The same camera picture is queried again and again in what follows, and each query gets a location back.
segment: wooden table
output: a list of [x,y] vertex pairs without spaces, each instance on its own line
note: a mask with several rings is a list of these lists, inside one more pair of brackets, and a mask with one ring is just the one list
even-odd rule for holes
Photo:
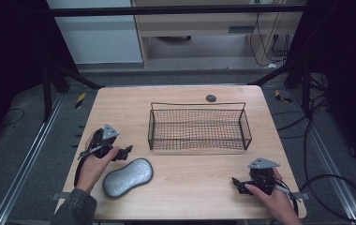
[[[246,102],[245,113],[252,142],[245,151],[237,149],[150,150],[147,142],[151,102],[207,103]],[[108,199],[103,177],[92,195],[98,206],[95,219],[255,219],[270,218],[256,197],[240,195],[231,182],[235,177],[249,181],[247,164],[258,157],[280,163],[278,170],[291,191],[297,191],[289,162],[265,98],[258,86],[144,86],[99,90],[73,160],[64,191],[73,189],[80,151],[90,134],[110,124],[120,132],[115,145],[134,145],[127,161],[112,162],[104,173],[120,169],[136,158],[146,158],[154,168],[152,181],[136,187],[117,200]],[[299,204],[300,218],[306,215]]]

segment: wall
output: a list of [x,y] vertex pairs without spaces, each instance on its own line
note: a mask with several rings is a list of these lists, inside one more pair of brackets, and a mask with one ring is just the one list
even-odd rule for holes
[[[129,0],[47,0],[50,8],[131,7]],[[76,64],[142,63],[133,16],[55,18]]]

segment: hand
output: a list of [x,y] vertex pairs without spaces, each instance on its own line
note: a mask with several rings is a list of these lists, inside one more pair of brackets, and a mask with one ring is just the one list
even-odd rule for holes
[[[92,140],[93,135],[90,136],[86,143],[86,148],[89,145],[89,142]],[[101,175],[104,173],[108,164],[119,152],[119,147],[114,146],[109,153],[103,158],[97,158],[94,154],[91,154],[87,157],[82,165],[82,169],[79,176],[79,181],[76,188],[91,193],[91,190],[94,188],[94,185],[99,180]]]
[[[282,177],[276,168],[274,170],[274,177],[282,180]],[[281,190],[274,188],[271,195],[265,194],[259,188],[252,185],[245,185],[245,187],[251,191],[257,198],[259,198],[265,206],[268,208],[271,215],[285,225],[302,224],[298,219],[292,205],[289,201],[289,197]]]

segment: floor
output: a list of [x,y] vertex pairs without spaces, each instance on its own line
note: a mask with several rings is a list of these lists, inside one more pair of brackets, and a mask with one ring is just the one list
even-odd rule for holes
[[[279,50],[284,41],[279,39],[270,56],[280,60]],[[165,85],[165,84],[212,84],[231,83],[246,84],[268,74],[274,67],[280,67],[282,62],[260,66],[252,57],[251,47],[244,36],[231,37],[192,37],[184,41],[181,37],[155,37],[149,52],[147,67],[119,67],[101,72],[82,71],[82,76],[97,83],[108,86],[119,85]],[[300,119],[301,87],[286,90],[282,84],[285,75],[282,74],[264,84],[262,90],[270,107],[274,122],[289,158],[298,184],[304,184],[304,158],[307,160],[308,172],[311,177],[324,173],[343,174],[356,184],[356,158],[350,156],[345,137],[328,112],[328,105],[315,112],[314,127],[309,134],[307,144],[304,137],[295,137],[306,130],[305,120],[284,128],[291,122]],[[61,100],[60,112],[56,115],[52,127],[47,131],[47,139],[39,144],[39,152],[35,162],[26,174],[25,182],[19,187],[20,192],[13,207],[9,210],[8,222],[14,224],[48,224],[56,202],[51,200],[54,192],[62,189],[69,163],[80,141],[82,128],[85,125],[96,90],[91,90],[81,83],[68,79],[71,89],[66,95],[53,93],[54,102]],[[282,98],[277,99],[275,90],[281,92]],[[78,95],[86,93],[86,99],[79,110],[74,108]],[[311,98],[317,98],[320,91],[312,91]],[[20,172],[22,162],[32,149],[32,143],[37,133],[42,129],[43,108],[41,86],[27,90],[14,98],[12,109],[7,114],[4,125],[0,127],[0,205],[15,175]],[[340,181],[315,181],[315,191],[326,200],[333,209],[345,215],[350,210],[356,210],[356,205],[345,205],[346,187]],[[308,214],[303,219],[304,224],[352,224],[336,217],[320,206],[315,200],[305,203]],[[226,221],[207,221],[201,224],[228,224]],[[265,221],[249,221],[249,224],[264,224]]]

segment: wire basket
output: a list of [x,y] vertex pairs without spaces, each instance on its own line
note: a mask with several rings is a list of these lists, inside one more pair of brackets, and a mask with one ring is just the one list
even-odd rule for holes
[[246,150],[251,140],[244,102],[151,103],[148,130],[151,150],[187,148]]

